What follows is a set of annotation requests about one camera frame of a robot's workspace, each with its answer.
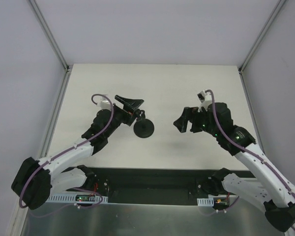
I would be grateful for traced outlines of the black phone stand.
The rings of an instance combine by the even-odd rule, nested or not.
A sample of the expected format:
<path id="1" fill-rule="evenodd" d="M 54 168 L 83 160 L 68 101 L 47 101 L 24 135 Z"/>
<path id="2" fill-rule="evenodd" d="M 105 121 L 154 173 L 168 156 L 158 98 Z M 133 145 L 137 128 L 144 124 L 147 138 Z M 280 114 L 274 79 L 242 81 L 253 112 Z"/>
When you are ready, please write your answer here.
<path id="1" fill-rule="evenodd" d="M 133 126 L 135 135 L 139 138 L 149 138 L 153 135 L 155 130 L 154 124 L 151 120 L 145 118 L 137 118 Z"/>

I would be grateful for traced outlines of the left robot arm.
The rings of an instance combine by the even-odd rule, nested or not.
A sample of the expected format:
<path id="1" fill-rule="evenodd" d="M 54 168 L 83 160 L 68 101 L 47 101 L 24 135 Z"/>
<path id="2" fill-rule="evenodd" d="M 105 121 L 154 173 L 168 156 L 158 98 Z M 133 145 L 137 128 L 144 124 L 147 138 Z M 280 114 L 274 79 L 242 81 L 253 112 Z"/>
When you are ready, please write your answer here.
<path id="1" fill-rule="evenodd" d="M 34 210 L 42 206 L 56 188 L 52 184 L 56 177 L 76 162 L 100 152 L 121 124 L 131 126 L 145 115 L 140 109 L 142 99 L 115 95 L 115 100 L 123 105 L 120 108 L 107 96 L 102 95 L 102 98 L 95 103 L 101 109 L 78 143 L 56 155 L 39 160 L 29 157 L 22 162 L 11 185 L 19 197 L 20 208 Z"/>

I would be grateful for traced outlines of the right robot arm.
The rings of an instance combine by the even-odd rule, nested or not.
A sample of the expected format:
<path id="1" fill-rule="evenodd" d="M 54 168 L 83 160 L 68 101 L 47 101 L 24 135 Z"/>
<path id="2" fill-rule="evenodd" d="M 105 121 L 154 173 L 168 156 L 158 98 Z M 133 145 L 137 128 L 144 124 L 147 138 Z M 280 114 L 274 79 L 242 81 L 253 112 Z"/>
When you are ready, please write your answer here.
<path id="1" fill-rule="evenodd" d="M 214 196 L 233 193 L 257 207 L 278 231 L 285 233 L 295 228 L 295 186 L 270 162 L 254 137 L 233 123 L 227 104 L 185 107 L 173 125 L 185 133 L 188 123 L 192 124 L 190 132 L 212 135 L 220 147 L 246 166 L 263 186 L 257 188 L 222 168 L 201 182 L 204 192 Z"/>

